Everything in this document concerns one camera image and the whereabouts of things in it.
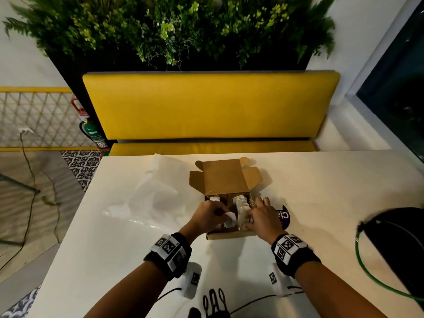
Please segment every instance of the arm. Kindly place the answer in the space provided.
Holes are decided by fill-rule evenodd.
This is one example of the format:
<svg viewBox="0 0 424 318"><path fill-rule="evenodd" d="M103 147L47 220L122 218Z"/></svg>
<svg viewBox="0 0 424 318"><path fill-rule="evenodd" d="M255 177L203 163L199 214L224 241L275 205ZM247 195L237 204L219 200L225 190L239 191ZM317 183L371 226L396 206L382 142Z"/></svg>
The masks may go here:
<svg viewBox="0 0 424 318"><path fill-rule="evenodd" d="M252 216L254 222L244 225L270 245L278 236L287 233L282 229L277 213L267 197L263 201L257 198L256 208L246 216ZM387 318L319 262L305 262L296 270L294 278L322 318Z"/></svg>
<svg viewBox="0 0 424 318"><path fill-rule="evenodd" d="M229 212L221 202L201 203L179 233L192 244L199 235L212 231L228 219L225 214L215 214L219 209ZM166 275L154 263L145 261L110 289L84 318L145 317L167 283Z"/></svg>

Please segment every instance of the fire extinguisher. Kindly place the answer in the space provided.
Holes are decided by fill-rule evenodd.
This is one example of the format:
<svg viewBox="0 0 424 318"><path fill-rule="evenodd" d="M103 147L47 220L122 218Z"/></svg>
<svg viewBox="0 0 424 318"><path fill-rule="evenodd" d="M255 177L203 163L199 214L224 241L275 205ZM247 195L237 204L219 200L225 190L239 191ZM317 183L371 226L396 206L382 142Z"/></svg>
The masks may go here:
<svg viewBox="0 0 424 318"><path fill-rule="evenodd" d="M85 121L80 122L80 130L85 134L85 136L96 143L97 147L101 150L104 156L109 155L110 148L107 146L102 134L97 131L96 125L86 119Z"/></svg>

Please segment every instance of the yellow bench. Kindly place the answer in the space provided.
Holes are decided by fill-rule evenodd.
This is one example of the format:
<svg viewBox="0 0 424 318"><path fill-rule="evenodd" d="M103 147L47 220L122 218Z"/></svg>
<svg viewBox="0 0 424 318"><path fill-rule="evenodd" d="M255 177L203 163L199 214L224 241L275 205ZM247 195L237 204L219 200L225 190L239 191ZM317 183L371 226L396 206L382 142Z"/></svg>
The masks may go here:
<svg viewBox="0 0 424 318"><path fill-rule="evenodd" d="M334 71L86 74L114 155L314 151Z"/></svg>

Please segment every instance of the dark glass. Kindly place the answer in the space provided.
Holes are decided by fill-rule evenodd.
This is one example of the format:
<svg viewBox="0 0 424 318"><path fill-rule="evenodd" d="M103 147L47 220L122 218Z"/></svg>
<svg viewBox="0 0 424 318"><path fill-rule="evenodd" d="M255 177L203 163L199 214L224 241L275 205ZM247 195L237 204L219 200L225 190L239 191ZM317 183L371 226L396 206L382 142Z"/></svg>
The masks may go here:
<svg viewBox="0 0 424 318"><path fill-rule="evenodd" d="M424 162L424 0L357 96Z"/></svg>

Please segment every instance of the green cable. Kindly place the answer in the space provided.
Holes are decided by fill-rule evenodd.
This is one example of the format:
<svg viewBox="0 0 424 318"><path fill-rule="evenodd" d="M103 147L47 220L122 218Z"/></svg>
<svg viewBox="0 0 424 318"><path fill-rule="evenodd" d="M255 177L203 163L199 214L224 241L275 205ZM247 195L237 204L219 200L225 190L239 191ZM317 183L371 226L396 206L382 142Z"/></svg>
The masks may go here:
<svg viewBox="0 0 424 318"><path fill-rule="evenodd" d="M407 229L405 229L405 228L402 228L400 225L397 225L397 224L394 224L394 223L391 223L391 222L388 222L388 221L384 221L384 222L386 222L386 223L390 223L390 224L393 224L393 225L395 225L395 226L397 226L398 228L400 228L400 229L402 229L402 230L404 230L404 231L406 231L407 233L409 233L419 244L420 244L420 246L423 248L423 250L424 250L424 247L423 247L423 245L421 244L421 242L418 240L418 238L415 236L415 235L413 235L411 232L409 232ZM414 300L416 300L416 301L424 301L424 298L420 298L420 297L415 297L415 296L413 296L413 295L410 295L410 294L408 294L408 293L404 293L403 291L400 291L400 290L397 290L397 289L395 289L395 288L392 288L391 286L388 286L388 285L386 285L385 283L383 283L383 282L381 282L379 279L377 279L376 277L374 277L372 274L371 274L371 272L369 272L368 271L368 269L365 267L365 265L364 265L364 263L362 262L362 259L361 259L361 256L360 256L360 254L359 254L359 235L361 234L361 232L362 232L362 230L360 231L359 229L357 229L357 231L356 231L356 238L355 238L355 252L356 252L356 258L358 259L358 262L359 262L359 265L361 266L361 268L362 268L362 270L366 273L366 275L368 276L368 277L370 277L371 278L371 280L373 280L375 283L377 283L378 285L380 285L381 287L383 287L383 288L385 288L385 289L387 289L387 290L390 290L390 291L392 291L392 292L394 292L394 293L397 293L398 295L402 295L402 296L404 296L404 297L408 297L408 298L411 298L411 299L414 299Z"/></svg>

